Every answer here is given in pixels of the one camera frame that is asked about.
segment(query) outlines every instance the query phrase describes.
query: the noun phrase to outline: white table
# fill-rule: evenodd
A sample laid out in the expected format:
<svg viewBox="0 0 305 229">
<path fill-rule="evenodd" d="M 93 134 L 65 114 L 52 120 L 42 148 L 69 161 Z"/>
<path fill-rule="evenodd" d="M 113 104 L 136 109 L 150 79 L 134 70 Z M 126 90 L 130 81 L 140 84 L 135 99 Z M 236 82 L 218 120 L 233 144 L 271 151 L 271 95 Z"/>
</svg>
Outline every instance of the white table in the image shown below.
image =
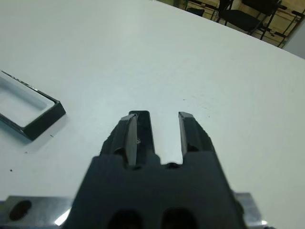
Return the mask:
<svg viewBox="0 0 305 229">
<path fill-rule="evenodd" d="M 162 163 L 182 162 L 186 111 L 232 189 L 271 225 L 304 226 L 305 60 L 157 1 L 2 0 L 0 68 L 67 111 L 33 142 L 0 124 L 0 199 L 74 196 L 130 110 L 151 112 Z"/>
</svg>

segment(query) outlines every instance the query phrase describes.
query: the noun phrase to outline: black chair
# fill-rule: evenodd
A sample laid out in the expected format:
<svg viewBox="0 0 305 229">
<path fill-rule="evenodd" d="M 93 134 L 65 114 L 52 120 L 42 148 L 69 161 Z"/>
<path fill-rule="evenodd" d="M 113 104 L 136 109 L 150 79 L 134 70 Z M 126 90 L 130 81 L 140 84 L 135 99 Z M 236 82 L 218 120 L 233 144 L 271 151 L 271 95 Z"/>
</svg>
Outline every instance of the black chair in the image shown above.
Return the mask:
<svg viewBox="0 0 305 229">
<path fill-rule="evenodd" d="M 218 20 L 225 20 L 225 25 L 227 22 L 237 26 L 238 28 L 248 32 L 249 35 L 259 29 L 263 32 L 261 40 L 263 39 L 268 27 L 275 15 L 275 12 L 280 6 L 279 0 L 242 0 L 242 3 L 246 6 L 249 6 L 257 11 L 259 11 L 256 17 L 253 17 L 240 10 L 232 10 L 232 4 L 234 0 L 220 0 L 218 8 Z M 264 14 L 264 17 L 259 20 L 258 17 Z M 264 26 L 263 23 L 268 16 L 271 16 L 267 26 Z"/>
<path fill-rule="evenodd" d="M 196 14 L 200 17 L 203 17 L 203 14 L 204 14 L 204 9 L 187 8 L 186 11 Z"/>
<path fill-rule="evenodd" d="M 211 10 L 214 10 L 214 12 L 217 10 L 217 7 L 212 6 L 210 4 L 206 4 L 206 3 L 198 1 L 198 0 L 186 0 L 185 1 L 185 8 L 184 8 L 184 10 L 186 10 L 186 11 L 188 11 L 190 13 L 196 14 L 198 16 L 201 16 L 201 17 L 203 17 L 204 9 L 187 8 L 187 5 L 188 5 L 189 2 L 191 2 L 192 4 L 195 4 L 195 5 L 199 6 L 199 7 L 210 8 Z"/>
</svg>

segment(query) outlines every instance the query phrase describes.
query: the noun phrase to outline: metal bar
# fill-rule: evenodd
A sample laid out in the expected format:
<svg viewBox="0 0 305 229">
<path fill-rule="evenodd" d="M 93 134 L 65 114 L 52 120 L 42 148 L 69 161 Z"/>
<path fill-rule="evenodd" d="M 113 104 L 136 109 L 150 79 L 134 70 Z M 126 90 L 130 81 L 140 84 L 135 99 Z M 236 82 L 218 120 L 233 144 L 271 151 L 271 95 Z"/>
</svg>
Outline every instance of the metal bar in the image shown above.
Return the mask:
<svg viewBox="0 0 305 229">
<path fill-rule="evenodd" d="M 250 193 L 235 193 L 244 212 L 248 228 L 266 226 Z M 11 220 L 11 210 L 22 201 L 30 201 L 31 208 L 19 220 Z M 61 197 L 9 197 L 0 205 L 0 228 L 2 229 L 59 229 L 69 215 L 72 198 Z"/>
<path fill-rule="evenodd" d="M 273 17 L 275 16 L 275 12 L 276 12 L 276 10 L 273 12 L 273 14 L 272 14 L 271 18 L 269 19 L 269 22 L 268 22 L 268 24 L 267 24 L 266 28 L 264 29 L 264 32 L 263 32 L 263 34 L 262 34 L 262 36 L 261 36 L 260 40 L 262 40 L 262 39 L 263 39 L 263 37 L 265 36 L 265 33 L 266 33 L 267 29 L 269 28 L 269 25 L 270 25 L 270 23 L 271 23 L 271 21 L 272 21 Z"/>
<path fill-rule="evenodd" d="M 20 203 L 25 201 L 30 202 L 31 207 L 29 209 L 18 208 L 18 204 L 20 206 Z M 0 207 L 0 228 L 59 229 L 69 214 L 72 202 L 72 198 L 61 197 L 9 197 Z M 11 219 L 14 209 L 19 217 Z"/>
</svg>

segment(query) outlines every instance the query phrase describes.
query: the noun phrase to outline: chair leg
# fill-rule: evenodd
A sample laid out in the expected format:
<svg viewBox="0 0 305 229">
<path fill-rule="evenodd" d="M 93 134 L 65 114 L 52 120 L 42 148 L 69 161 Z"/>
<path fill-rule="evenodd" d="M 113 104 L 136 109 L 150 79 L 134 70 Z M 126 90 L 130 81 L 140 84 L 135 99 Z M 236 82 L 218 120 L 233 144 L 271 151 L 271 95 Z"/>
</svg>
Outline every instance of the chair leg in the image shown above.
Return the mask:
<svg viewBox="0 0 305 229">
<path fill-rule="evenodd" d="M 260 40 L 262 40 L 262 39 L 264 38 L 265 33 L 266 33 L 267 29 L 269 28 L 269 25 L 270 25 L 270 23 L 271 23 L 271 21 L 272 21 L 272 19 L 273 19 L 274 16 L 275 16 L 275 11 L 274 11 L 274 13 L 272 14 L 272 16 L 271 16 L 271 18 L 270 18 L 270 20 L 269 20 L 269 22 L 268 22 L 268 24 L 267 24 L 267 26 L 266 26 L 266 29 L 264 30 L 264 32 L 263 32 L 263 34 L 262 34 Z"/>
<path fill-rule="evenodd" d="M 212 19 L 213 19 L 213 16 L 214 16 L 215 11 L 216 11 L 216 10 L 214 10 L 214 11 L 213 11 L 213 13 L 212 13 L 212 15 L 211 15 L 211 19 L 210 19 L 210 20 L 212 20 Z"/>
<path fill-rule="evenodd" d="M 184 8 L 184 10 L 186 10 L 186 8 L 187 8 L 187 4 L 189 3 L 189 1 L 188 0 L 185 0 L 185 8 Z"/>
</svg>

